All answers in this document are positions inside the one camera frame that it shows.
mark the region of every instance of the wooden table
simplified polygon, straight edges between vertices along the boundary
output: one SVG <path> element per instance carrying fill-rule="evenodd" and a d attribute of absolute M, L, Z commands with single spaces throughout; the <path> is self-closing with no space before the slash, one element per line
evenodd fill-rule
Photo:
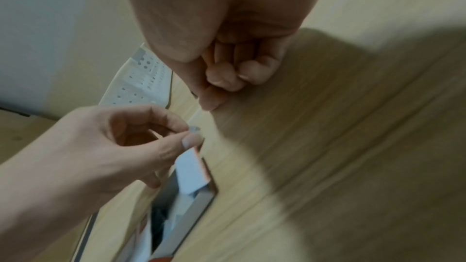
<path fill-rule="evenodd" d="M 175 81 L 220 191 L 175 261 L 465 261 L 466 0 L 320 0 L 303 26 L 211 114 Z M 108 203 L 82 261 L 110 261 L 153 196 Z"/>

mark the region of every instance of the packaging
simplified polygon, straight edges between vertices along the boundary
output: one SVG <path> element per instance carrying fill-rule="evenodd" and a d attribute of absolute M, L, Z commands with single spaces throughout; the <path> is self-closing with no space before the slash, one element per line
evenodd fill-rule
<path fill-rule="evenodd" d="M 186 151 L 114 262 L 171 261 L 216 194 L 197 149 Z"/>

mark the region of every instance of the white wall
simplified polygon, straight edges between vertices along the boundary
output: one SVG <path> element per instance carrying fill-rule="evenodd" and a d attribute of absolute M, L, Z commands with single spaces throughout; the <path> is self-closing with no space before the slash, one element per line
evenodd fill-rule
<path fill-rule="evenodd" d="M 142 41 L 125 0 L 0 0 L 0 106 L 61 116 L 97 104 Z"/>

